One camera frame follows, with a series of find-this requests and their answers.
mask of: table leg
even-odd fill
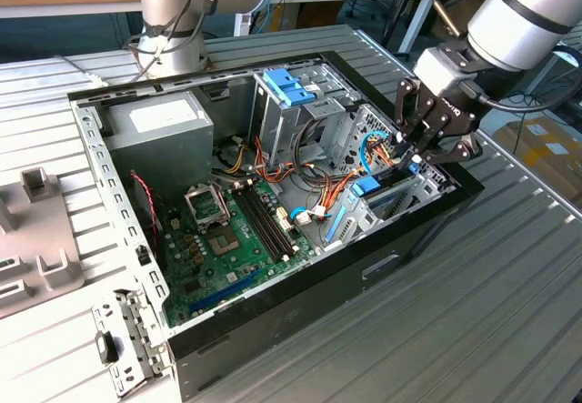
[[[415,43],[415,39],[420,32],[422,24],[425,23],[426,17],[430,12],[432,2],[430,0],[420,0],[420,4],[416,9],[415,15],[412,18],[412,22],[406,31],[402,44],[398,48],[398,53],[409,53],[412,49],[412,45]]]
[[[236,14],[234,36],[248,36],[252,21],[253,14]]]

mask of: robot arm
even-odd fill
[[[268,4],[268,0],[141,1],[145,28],[138,46],[133,49],[140,65],[153,77],[190,73],[206,67],[207,52],[201,28],[206,15],[253,12]]]
[[[409,156],[432,164],[479,156],[474,132],[496,104],[490,98],[511,92],[524,71],[580,19],[582,0],[486,0],[464,37],[425,50],[416,77],[401,82],[396,101],[401,149],[411,148]],[[450,136],[460,139],[442,152],[437,143]]]

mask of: aluminum table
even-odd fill
[[[347,26],[208,41],[219,68],[337,51],[394,100],[406,71]],[[110,83],[126,52],[74,57]],[[87,279],[0,321],[2,401],[116,401],[89,308],[131,287],[65,93],[91,87],[57,59],[0,65],[0,184],[57,174]],[[419,259],[196,398],[200,402],[570,401],[582,387],[581,215],[481,136],[486,189]],[[128,401],[178,401],[163,378]]]

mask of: ram slot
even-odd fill
[[[235,200],[275,262],[279,262],[284,255],[293,254],[291,244],[268,214],[255,191],[252,189],[239,191],[235,193]]]
[[[273,259],[275,258],[279,259],[278,256],[280,254],[280,251],[276,246],[276,242],[271,238],[271,236],[269,236],[267,230],[261,224],[260,220],[256,218],[245,196],[243,196],[243,194],[240,191],[234,193],[233,196],[235,197],[236,203],[243,211],[243,214],[250,223],[251,227],[253,228],[255,233],[259,236],[263,245],[266,247],[267,251],[269,252],[269,255],[271,255]]]
[[[247,196],[251,207],[257,212],[260,218],[266,221],[267,228],[271,231],[272,235],[275,236],[275,240],[284,254],[288,256],[293,255],[293,247],[291,246],[291,243],[286,238],[278,223],[273,219],[273,217],[269,215],[258,194],[254,190],[250,189],[247,193]]]

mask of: green circuit board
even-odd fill
[[[271,212],[280,206],[267,183],[259,182],[253,189],[263,201],[268,200],[272,205]],[[306,237],[296,230],[293,235],[287,234],[281,228],[298,250],[288,261],[273,259],[231,192],[223,193],[231,216],[228,226],[214,225],[207,232],[200,232],[184,200],[177,201],[159,216],[166,254],[166,267],[162,272],[170,288],[170,297],[164,306],[170,327],[215,307],[219,301],[212,301],[212,296],[216,293],[222,296],[220,300],[235,297],[315,254]],[[205,212],[212,213],[211,202],[204,201],[204,205]],[[275,213],[271,217],[278,223]],[[176,219],[178,228],[174,228]],[[200,302],[207,305],[193,310],[193,305]]]

